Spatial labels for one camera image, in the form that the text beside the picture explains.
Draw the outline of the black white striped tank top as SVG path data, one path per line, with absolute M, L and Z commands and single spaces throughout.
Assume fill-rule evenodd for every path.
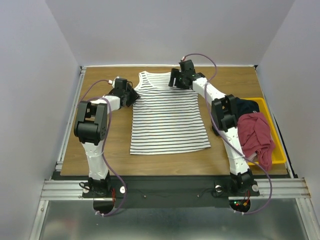
M 132 106 L 130 154 L 168 155 L 210 148 L 198 94 L 170 87 L 170 73 L 139 73 Z

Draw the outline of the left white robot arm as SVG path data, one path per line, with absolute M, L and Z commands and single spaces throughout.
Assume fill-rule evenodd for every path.
M 125 78 L 117 77 L 106 82 L 112 86 L 108 94 L 78 103 L 73 129 L 84 148 L 89 167 L 87 182 L 80 183 L 87 198 L 105 198 L 112 194 L 110 168 L 104 156 L 112 112 L 130 107 L 140 98 L 132 83 Z

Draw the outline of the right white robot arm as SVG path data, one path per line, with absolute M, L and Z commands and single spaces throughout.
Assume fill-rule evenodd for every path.
M 191 89 L 205 99 L 212 126 L 223 139 L 229 160 L 230 191 L 235 195 L 258 192 L 258 184 L 240 144 L 236 98 L 219 91 L 203 73 L 196 72 L 192 60 L 182 59 L 179 65 L 180 69 L 171 70 L 168 85 L 178 89 Z

